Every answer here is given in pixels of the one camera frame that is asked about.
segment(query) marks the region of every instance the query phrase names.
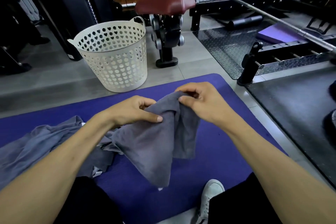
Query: gray tile floor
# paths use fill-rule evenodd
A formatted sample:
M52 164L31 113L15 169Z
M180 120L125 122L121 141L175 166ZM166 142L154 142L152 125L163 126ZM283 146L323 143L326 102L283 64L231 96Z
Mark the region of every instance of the gray tile floor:
M295 16L295 19L292 21L299 22L302 26L306 25L307 20L309 20L306 16ZM188 15L188 12L183 16L183 19L182 31L185 45L176 47L173 50L174 56L179 59L179 64L175 67L156 68L155 61L159 58L159 52L155 49L150 39L151 28L147 28L148 77L140 88L209 73L220 74L288 155L313 176L317 177L317 179L325 182L316 168L265 113L246 89L238 86L236 81L229 77L206 48L191 33L191 17ZM211 17L201 17L201 30L221 26L220 23ZM51 42L38 46L28 45L20 55L22 62L30 63L33 69L23 74L0 77L0 118L114 94L102 86L84 60L78 62L70 61L46 26L40 26L39 30L43 35L50 37ZM254 78L254 82L328 66L330 64L324 62L259 75ZM195 209L191 209L160 223L190 223L194 213Z

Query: white sneaker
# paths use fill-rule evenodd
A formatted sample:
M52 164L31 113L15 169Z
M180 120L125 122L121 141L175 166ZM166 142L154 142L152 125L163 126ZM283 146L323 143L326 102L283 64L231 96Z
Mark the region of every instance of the white sneaker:
M225 189L223 184L220 181L211 179L205 184L202 197L201 197L201 206L197 215L196 224L207 223L209 217L209 201L214 196L219 195L224 192Z

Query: purple mat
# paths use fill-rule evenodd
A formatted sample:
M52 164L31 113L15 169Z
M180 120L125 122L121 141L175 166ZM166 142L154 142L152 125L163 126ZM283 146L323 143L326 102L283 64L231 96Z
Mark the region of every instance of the purple mat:
M212 83L227 103L252 128L282 150L218 74L208 74L0 119L2 134L0 147L22 137L38 125L56 125L74 115L79 115L84 121L87 121L97 112L133 95L158 100L188 82ZM220 180L224 188L228 189L245 180L251 172L250 166L229 137L216 126L201 121L197 133L196 158L192 160L175 159L173 161L169 187L158 191L157 188L149 184L125 156L121 155L116 156L108 171L95 180L117 203L125 223L151 224L198 206L203 187L209 179Z
M267 42L272 44L288 43L305 39L304 37L281 25L280 23L276 23L263 29L262 31L259 31L257 33L257 38L266 40Z

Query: person's left hand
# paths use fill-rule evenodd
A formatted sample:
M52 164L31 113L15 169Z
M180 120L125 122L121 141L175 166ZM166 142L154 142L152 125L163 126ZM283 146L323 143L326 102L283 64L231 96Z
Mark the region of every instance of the person's left hand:
M162 122L162 117L144 109L156 101L141 96L133 96L110 108L102 111L104 119L111 122L113 127L119 127L125 124L133 123L138 120L146 120L153 123Z

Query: plastic basket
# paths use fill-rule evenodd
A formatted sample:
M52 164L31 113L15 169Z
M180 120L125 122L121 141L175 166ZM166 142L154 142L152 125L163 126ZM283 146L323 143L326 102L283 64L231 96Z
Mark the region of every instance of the plastic basket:
M134 21L140 18L143 25ZM146 28L143 18L100 23L68 39L110 91L127 92L147 79Z

